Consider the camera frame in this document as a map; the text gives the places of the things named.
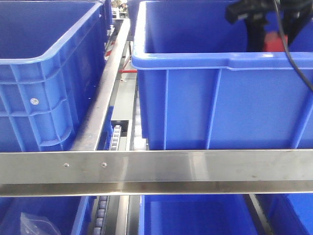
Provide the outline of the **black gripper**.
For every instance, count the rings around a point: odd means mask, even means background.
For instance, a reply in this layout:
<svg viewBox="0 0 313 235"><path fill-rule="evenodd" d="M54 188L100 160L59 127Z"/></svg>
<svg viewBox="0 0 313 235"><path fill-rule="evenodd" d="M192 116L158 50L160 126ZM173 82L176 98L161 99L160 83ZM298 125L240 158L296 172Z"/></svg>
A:
<svg viewBox="0 0 313 235"><path fill-rule="evenodd" d="M286 42L291 45L313 16L311 0L238 0L225 9L225 19L234 24L243 20L247 31L247 51L263 51L269 12L283 12L280 18Z"/></svg>

